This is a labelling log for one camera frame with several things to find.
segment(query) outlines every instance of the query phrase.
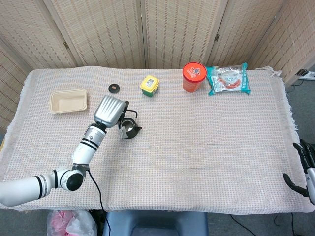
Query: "white tablecloth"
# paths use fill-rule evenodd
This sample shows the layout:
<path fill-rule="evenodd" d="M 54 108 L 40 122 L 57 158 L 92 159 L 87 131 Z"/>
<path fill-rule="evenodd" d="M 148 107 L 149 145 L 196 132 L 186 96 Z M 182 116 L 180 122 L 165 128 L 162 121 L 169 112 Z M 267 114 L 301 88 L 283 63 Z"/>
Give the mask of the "white tablecloth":
<path fill-rule="evenodd" d="M 142 94 L 148 75 L 160 78 L 157 93 Z M 25 82 L 0 155 L 0 180 L 71 167 L 80 142 L 111 83 L 115 97 L 130 102 L 143 127 L 120 140 L 117 127 L 90 163 L 106 210 L 160 209 L 228 214 L 310 212 L 314 206 L 283 180 L 305 186 L 292 142 L 298 142 L 284 84 L 268 70 L 248 71 L 250 95 L 208 96 L 209 84 L 188 93 L 181 70 L 112 69 L 96 66 L 39 69 Z M 51 114 L 52 92 L 86 89 L 85 111 Z M 46 198 L 13 209 L 100 209 L 97 188 L 87 176 L 75 192 L 53 189 Z"/>

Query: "small black cap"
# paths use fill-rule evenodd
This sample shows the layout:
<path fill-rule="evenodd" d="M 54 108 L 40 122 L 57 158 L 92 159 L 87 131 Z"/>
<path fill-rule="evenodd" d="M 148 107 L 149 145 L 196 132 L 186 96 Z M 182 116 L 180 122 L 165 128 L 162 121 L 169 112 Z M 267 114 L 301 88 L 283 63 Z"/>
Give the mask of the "small black cap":
<path fill-rule="evenodd" d="M 111 92 L 111 93 L 118 93 L 119 90 L 120 90 L 120 87 L 118 84 L 111 84 L 109 87 L 108 87 L 108 90 Z"/>

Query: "paper food tray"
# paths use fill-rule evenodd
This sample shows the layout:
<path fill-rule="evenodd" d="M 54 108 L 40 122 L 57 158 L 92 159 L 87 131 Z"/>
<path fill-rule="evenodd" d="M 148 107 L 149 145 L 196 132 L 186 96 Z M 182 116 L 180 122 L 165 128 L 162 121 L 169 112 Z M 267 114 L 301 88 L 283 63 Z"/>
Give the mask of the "paper food tray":
<path fill-rule="evenodd" d="M 50 95 L 50 112 L 65 113 L 82 111 L 87 108 L 87 91 L 74 89 L 58 91 Z"/>

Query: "black cable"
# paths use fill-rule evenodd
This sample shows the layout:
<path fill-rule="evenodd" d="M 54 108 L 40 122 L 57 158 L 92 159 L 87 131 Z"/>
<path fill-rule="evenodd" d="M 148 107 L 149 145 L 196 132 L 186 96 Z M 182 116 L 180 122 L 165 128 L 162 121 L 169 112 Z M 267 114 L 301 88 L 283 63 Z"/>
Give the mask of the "black cable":
<path fill-rule="evenodd" d="M 100 205 L 101 205 L 101 207 L 102 207 L 103 214 L 104 214 L 104 217 L 105 217 L 106 223 L 107 223 L 108 228 L 109 228 L 109 233 L 108 233 L 108 236 L 110 236 L 110 231 L 111 231 L 111 229 L 110 229 L 110 226 L 109 226 L 108 220 L 107 220 L 107 218 L 106 218 L 106 213 L 105 213 L 105 211 L 104 211 L 103 202 L 102 202 L 102 195 L 101 195 L 100 189 L 99 189 L 98 184 L 96 183 L 95 179 L 93 178 L 93 176 L 92 176 L 92 174 L 91 174 L 90 170 L 88 170 L 88 172 L 89 172 L 89 175 L 90 175 L 91 179 L 93 180 L 93 182 L 95 183 L 95 185 L 96 185 L 96 187 L 97 187 L 97 189 L 98 189 L 98 192 L 99 192 L 99 201 L 100 201 Z"/>
<path fill-rule="evenodd" d="M 232 215 L 230 215 L 230 216 L 231 216 L 231 218 L 232 218 L 237 224 L 239 224 L 240 226 L 242 226 L 242 227 L 243 227 L 244 229 L 246 229 L 247 231 L 251 232 L 252 235 L 257 236 L 257 235 L 254 234 L 252 231 L 250 231 L 248 228 L 246 228 L 244 225 L 242 225 L 241 223 L 239 223 L 236 219 L 234 219 Z"/>
<path fill-rule="evenodd" d="M 292 93 L 292 92 L 294 92 L 294 91 L 295 91 L 295 86 L 300 86 L 300 85 L 302 85 L 302 84 L 303 84 L 303 82 L 304 82 L 304 80 L 302 80 L 302 82 L 301 82 L 301 83 L 299 83 L 298 85 L 292 84 L 291 86 L 293 86 L 293 90 L 292 90 L 292 91 L 290 91 L 290 92 L 287 92 L 287 93 Z"/>
<path fill-rule="evenodd" d="M 275 217 L 275 219 L 274 219 L 274 224 L 276 225 L 276 226 L 280 226 L 280 225 L 278 225 L 277 223 L 276 223 L 276 219 L 277 219 L 277 215 L 276 215 L 276 217 Z"/>
<path fill-rule="evenodd" d="M 293 213 L 291 213 L 291 216 L 292 216 L 292 220 L 291 220 L 291 228 L 292 228 L 292 233 L 293 233 L 293 236 L 295 236 L 294 227 L 293 227 Z"/>

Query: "plastic bag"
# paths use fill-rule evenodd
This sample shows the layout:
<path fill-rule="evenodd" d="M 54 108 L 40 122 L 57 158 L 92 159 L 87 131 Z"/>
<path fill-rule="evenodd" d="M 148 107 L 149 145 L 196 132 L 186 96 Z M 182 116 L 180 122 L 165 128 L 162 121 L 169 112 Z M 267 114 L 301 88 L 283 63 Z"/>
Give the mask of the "plastic bag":
<path fill-rule="evenodd" d="M 96 236 L 96 224 L 85 210 L 54 210 L 47 217 L 47 236 Z"/>
<path fill-rule="evenodd" d="M 211 66 L 207 68 L 207 78 L 211 85 L 209 96 L 222 91 L 240 91 L 251 93 L 246 73 L 247 63 L 227 67 Z"/>

